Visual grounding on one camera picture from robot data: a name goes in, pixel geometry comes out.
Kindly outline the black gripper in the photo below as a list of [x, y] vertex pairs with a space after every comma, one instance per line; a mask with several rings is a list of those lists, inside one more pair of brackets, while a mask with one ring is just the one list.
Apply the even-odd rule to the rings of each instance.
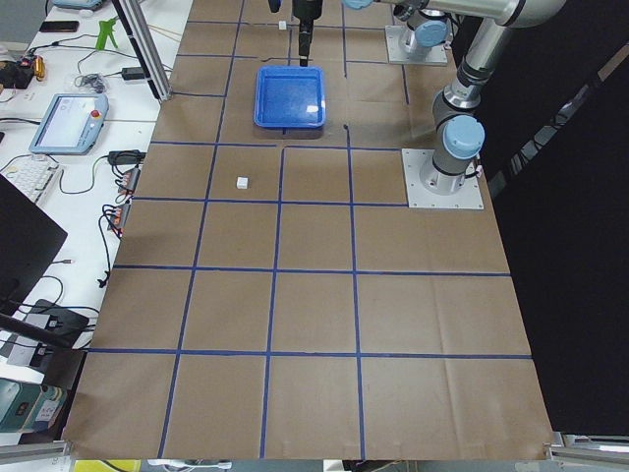
[[313, 22], [318, 20], [322, 13], [322, 0], [293, 0], [292, 14], [299, 23], [299, 65], [308, 67], [313, 38]]

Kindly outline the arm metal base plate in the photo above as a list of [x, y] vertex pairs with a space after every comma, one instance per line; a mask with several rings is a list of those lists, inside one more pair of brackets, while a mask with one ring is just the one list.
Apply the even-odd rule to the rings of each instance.
[[483, 210], [480, 178], [473, 162], [463, 174], [449, 176], [432, 162], [433, 149], [401, 150], [409, 208]]
[[390, 64], [446, 66], [448, 63], [443, 44], [421, 46], [406, 26], [386, 26], [385, 40]]

